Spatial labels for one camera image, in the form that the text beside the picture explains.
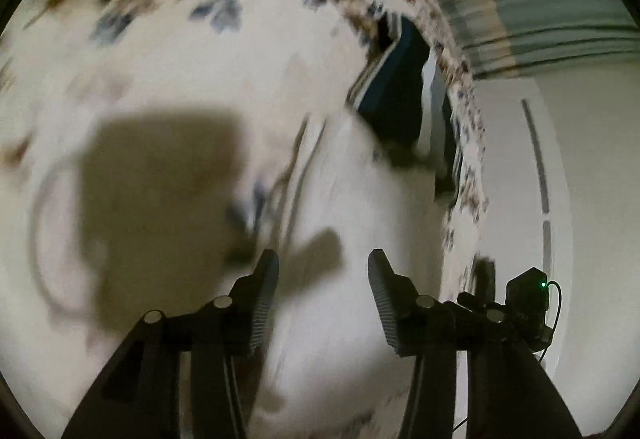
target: wire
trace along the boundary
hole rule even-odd
[[[553,280],[546,284],[547,287],[549,287],[550,285],[555,285],[556,289],[558,289],[558,311],[556,311],[556,320],[554,321],[554,326],[551,329],[551,337],[553,337],[554,333],[556,332],[556,327],[558,327],[558,320],[560,319],[560,310],[562,308],[562,289],[560,289],[560,284]],[[549,345],[547,345],[546,349],[542,352],[538,363],[542,363],[542,360],[545,358],[546,352],[549,350]]]
[[[453,428],[453,431],[455,432],[458,428],[460,428],[463,424],[465,424],[467,419],[469,418],[465,417],[462,421],[460,421],[457,425],[455,425],[455,427]]]
[[[556,311],[556,319],[554,321],[554,326],[551,329],[551,337],[553,337],[554,333],[556,332],[556,327],[558,327],[558,320],[560,319],[560,310],[562,308],[562,289],[560,289],[560,284],[554,280],[546,283],[547,288],[550,285],[555,285],[556,289],[558,289],[558,311]],[[542,352],[542,355],[540,356],[538,363],[542,363],[542,359],[545,357],[546,352],[549,350],[549,345],[547,345],[546,349]],[[460,421],[457,425],[455,425],[455,427],[453,427],[452,433],[455,432],[458,428],[460,428],[463,424],[465,424],[467,419],[469,418],[465,417],[462,421]]]

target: screw head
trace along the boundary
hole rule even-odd
[[[213,300],[213,305],[218,309],[226,309],[227,307],[231,307],[231,304],[233,302],[234,302],[233,298],[225,294],[225,295],[216,297]]]
[[[504,321],[504,316],[505,314],[502,311],[499,311],[497,309],[489,309],[486,312],[486,317],[489,318],[490,321],[497,324]]]
[[[149,311],[145,314],[145,324],[155,324],[162,320],[162,313],[160,311]]]
[[[428,294],[422,294],[415,299],[415,304],[423,309],[428,309],[436,305],[436,300],[430,297]]]

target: striped curtain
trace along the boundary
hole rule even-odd
[[[439,0],[474,76],[640,56],[640,30],[621,0]]]

